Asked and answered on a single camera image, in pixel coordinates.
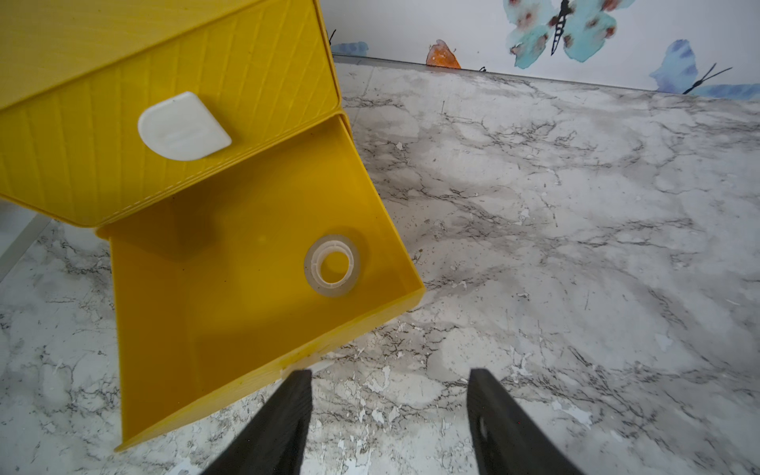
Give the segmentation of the yellow drawer cabinet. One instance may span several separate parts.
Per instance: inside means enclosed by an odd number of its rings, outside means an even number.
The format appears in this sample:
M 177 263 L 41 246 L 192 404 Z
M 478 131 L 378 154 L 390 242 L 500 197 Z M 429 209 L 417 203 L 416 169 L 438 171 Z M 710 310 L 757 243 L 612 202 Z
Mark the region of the yellow drawer cabinet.
M 283 132 L 258 137 L 255 99 L 286 63 L 311 1 L 5 1 L 1 5 L 1 195 L 69 225 L 194 230 L 257 196 Z M 195 94 L 231 136 L 190 162 L 139 134 L 148 108 Z

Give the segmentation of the clear tape roll top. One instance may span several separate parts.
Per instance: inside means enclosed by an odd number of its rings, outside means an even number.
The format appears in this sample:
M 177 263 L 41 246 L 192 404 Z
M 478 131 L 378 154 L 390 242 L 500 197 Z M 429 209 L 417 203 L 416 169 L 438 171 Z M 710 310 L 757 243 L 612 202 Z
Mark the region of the clear tape roll top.
M 358 281 L 359 252 L 348 237 L 321 237 L 307 251 L 304 272 L 308 284 L 318 294 L 330 298 L 342 297 Z

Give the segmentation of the yellow drawer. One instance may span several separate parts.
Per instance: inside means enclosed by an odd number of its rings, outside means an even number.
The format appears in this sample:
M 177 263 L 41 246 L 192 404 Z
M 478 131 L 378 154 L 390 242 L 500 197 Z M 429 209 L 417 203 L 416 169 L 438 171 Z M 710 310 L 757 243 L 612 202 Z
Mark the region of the yellow drawer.
M 194 230 L 115 222 L 109 243 L 128 449 L 203 419 L 413 309 L 425 286 L 338 114 L 274 148 L 281 196 Z M 307 282 L 318 239 L 349 238 L 360 273 Z
M 255 99 L 258 137 L 283 132 L 292 138 L 340 111 L 340 87 L 320 4 L 318 33 L 298 27 L 298 44 L 287 49 L 285 65 L 261 83 L 267 95 Z M 185 92 L 142 113 L 138 124 L 142 141 L 156 154 L 177 162 L 195 162 L 225 150 L 231 136 L 193 93 Z

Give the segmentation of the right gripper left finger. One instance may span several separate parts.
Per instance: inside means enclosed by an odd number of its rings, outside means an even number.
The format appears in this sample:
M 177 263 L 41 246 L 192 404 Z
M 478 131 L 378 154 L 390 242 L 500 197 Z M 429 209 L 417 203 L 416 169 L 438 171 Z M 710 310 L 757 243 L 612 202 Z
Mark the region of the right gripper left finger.
M 312 411 L 312 371 L 296 370 L 204 473 L 300 474 Z

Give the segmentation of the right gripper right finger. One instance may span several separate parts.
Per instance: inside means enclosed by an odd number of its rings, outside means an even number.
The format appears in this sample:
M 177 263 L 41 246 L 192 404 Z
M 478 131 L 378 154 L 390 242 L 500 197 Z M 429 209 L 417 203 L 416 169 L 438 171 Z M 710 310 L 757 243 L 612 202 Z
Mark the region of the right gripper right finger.
M 489 370 L 470 371 L 466 407 L 479 473 L 582 474 Z

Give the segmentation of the yellow top drawer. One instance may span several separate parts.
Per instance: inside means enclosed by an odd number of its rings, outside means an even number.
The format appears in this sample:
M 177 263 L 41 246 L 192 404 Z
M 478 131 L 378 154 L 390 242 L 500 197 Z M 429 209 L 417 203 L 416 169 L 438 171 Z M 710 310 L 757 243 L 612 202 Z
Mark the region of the yellow top drawer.
M 318 33 L 298 27 L 298 44 L 287 49 L 285 65 L 261 83 L 267 95 L 255 99 L 258 137 L 283 132 L 292 138 L 340 111 L 340 87 L 320 4 Z M 142 113 L 138 124 L 142 141 L 156 154 L 177 162 L 195 162 L 225 150 L 231 136 L 193 93 L 185 92 Z

